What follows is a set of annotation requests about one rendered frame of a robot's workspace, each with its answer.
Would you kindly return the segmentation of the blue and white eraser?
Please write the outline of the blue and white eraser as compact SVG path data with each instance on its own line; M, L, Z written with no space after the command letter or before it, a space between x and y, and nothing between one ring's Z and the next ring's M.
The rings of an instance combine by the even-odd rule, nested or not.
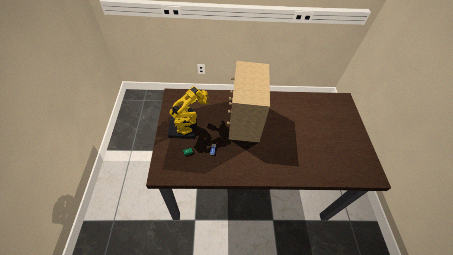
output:
M212 144L210 155L214 155L215 154L215 147L216 147L216 144Z

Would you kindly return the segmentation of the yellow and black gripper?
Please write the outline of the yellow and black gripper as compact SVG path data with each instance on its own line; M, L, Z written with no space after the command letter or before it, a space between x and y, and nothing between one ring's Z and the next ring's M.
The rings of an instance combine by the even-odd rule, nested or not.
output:
M209 95L207 93L207 91L205 90L202 90L203 92L203 95L201 98L197 97L194 101L192 101L191 104L195 103L196 101L198 101L200 104L209 104L207 101L206 101L206 98L209 98Z

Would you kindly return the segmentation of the wooden chest of drawers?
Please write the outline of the wooden chest of drawers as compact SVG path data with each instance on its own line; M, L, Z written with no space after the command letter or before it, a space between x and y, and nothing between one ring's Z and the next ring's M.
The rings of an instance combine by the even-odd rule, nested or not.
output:
M269 64L237 61L229 139L260 142L269 108Z

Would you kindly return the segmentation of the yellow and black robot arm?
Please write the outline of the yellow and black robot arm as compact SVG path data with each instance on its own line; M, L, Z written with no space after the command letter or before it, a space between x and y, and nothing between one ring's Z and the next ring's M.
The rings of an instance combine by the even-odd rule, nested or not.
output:
M176 118L175 123L177 126L177 133L185 135L192 132L192 128L189 128L189 126L196 123L197 114L191 107L188 107L188 105L191 104L197 97L201 98L202 95L202 91L192 86L183 97L173 104L173 109L170 110L170 114L173 118ZM182 103L183 105L181 108L177 107Z

